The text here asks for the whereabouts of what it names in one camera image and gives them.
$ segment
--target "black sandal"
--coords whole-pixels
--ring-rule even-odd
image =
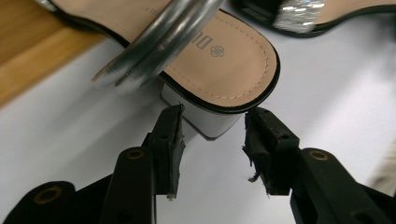
[[[363,14],[396,12],[396,0],[237,0],[235,6],[284,35],[314,37]]]
[[[153,22],[161,22],[158,17],[163,16],[172,4],[177,4],[177,0],[36,1],[65,21],[99,30],[118,40],[124,47],[131,47],[130,43],[147,33]],[[204,29],[190,37],[191,41],[186,42],[187,47],[163,69],[160,77],[169,91],[182,96],[187,104],[197,105],[202,111],[216,116],[239,117],[241,113],[260,104],[272,92],[279,76],[279,59],[273,46],[256,30],[223,11],[216,10],[214,14],[216,15]],[[140,49],[143,49],[142,46],[151,47],[148,42],[139,46]],[[140,66],[142,68],[155,65],[153,60],[157,55],[152,51],[146,54],[144,59],[149,60],[142,63],[145,65]],[[116,89],[125,93],[130,87],[123,88],[122,85],[128,83],[124,81],[129,78],[131,71],[126,70],[126,73],[127,76],[99,81],[108,77],[106,72],[101,71],[92,81],[99,83],[97,85],[100,87],[114,84]],[[186,106],[185,117],[188,115],[189,108]],[[192,123],[195,127],[199,126],[193,121]],[[230,127],[226,125],[220,133],[228,128]],[[205,135],[212,138],[220,133]]]

